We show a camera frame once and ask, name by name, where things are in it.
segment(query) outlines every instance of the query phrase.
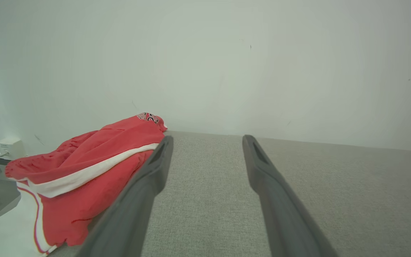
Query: white power adapter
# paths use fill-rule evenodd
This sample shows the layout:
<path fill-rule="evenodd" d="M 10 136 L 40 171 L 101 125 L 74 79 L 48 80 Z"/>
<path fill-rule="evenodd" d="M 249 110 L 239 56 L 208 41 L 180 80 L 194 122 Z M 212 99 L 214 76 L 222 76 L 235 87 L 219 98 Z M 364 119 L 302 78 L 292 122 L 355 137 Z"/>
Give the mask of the white power adapter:
<path fill-rule="evenodd" d="M 25 148 L 19 138 L 5 138 L 0 140 L 1 158 L 15 160 L 26 156 Z"/>

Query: red fabric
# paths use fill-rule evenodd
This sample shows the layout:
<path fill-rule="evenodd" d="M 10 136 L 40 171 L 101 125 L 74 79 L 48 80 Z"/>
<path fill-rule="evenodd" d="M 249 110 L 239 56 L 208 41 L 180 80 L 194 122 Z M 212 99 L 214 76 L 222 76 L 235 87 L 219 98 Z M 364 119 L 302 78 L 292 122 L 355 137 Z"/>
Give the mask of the red fabric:
<path fill-rule="evenodd" d="M 166 129 L 163 119 L 144 112 L 74 137 L 51 153 L 11 161 L 6 176 L 28 178 L 35 184 L 52 181 L 124 151 L 159 143 Z M 91 219 L 113 203 L 152 152 L 136 153 L 85 185 L 57 197 L 39 195 L 47 242 L 58 246 L 64 241 L 70 246 L 82 244 Z"/>

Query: red garment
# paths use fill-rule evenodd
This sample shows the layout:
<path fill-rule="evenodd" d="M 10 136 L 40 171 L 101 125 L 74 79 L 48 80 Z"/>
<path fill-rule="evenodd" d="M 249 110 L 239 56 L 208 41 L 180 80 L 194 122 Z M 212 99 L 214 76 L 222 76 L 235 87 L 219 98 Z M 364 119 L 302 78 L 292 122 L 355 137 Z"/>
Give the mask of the red garment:
<path fill-rule="evenodd" d="M 49 185 L 46 188 L 46 185 L 67 180 L 74 173 L 90 174 L 92 171 L 88 170 L 94 172 L 100 169 L 111 157 L 117 158 L 118 154 L 125 151 L 159 143 L 166 129 L 163 119 L 144 112 L 101 130 L 74 137 L 51 153 L 11 161 L 5 174 L 24 183 L 31 192 L 39 195 L 39 204 L 43 207 L 39 216 L 42 218 L 45 240 L 50 246 L 60 246 L 64 241 L 70 246 L 82 244 L 92 218 L 114 202 L 153 150 L 134 153 L 71 191 L 67 191 L 70 183 L 81 178 L 71 178 L 59 186 Z M 37 240 L 40 239 L 36 239 L 35 233 L 37 247 L 41 249 L 39 251 L 47 252 L 42 250 L 45 247 L 40 247 Z"/>

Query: red stripe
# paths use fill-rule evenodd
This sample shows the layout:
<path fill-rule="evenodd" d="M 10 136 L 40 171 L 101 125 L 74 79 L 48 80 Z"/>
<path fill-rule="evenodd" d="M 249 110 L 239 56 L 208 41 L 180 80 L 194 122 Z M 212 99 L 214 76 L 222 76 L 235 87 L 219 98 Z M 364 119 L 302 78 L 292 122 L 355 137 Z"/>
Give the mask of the red stripe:
<path fill-rule="evenodd" d="M 37 201 L 36 196 L 35 196 L 32 192 L 30 192 L 30 191 L 28 191 L 28 190 L 26 190 L 26 189 L 24 189 L 24 188 L 21 188 L 21 187 L 17 187 L 17 188 L 20 189 L 20 190 L 22 190 L 22 191 L 27 192 L 28 194 L 31 194 L 31 196 L 32 196 L 32 197 L 34 198 L 34 200 L 36 201 L 36 204 L 37 204 L 37 212 L 36 212 L 36 221 L 34 221 L 34 242 L 36 242 L 37 250 L 38 250 L 40 253 L 46 253 L 47 251 L 42 251 L 41 247 L 39 246 L 39 242 L 37 241 L 37 236 L 36 236 L 37 218 L 39 217 L 39 202 Z"/>

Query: white wall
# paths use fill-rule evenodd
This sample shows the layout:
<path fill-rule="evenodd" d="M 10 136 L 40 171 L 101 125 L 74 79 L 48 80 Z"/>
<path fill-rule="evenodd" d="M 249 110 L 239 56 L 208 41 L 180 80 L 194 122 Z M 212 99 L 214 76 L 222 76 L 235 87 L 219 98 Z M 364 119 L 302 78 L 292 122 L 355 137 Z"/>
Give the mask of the white wall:
<path fill-rule="evenodd" d="M 411 1 L 0 0 L 0 139 L 43 153 L 142 111 L 411 150 Z"/>

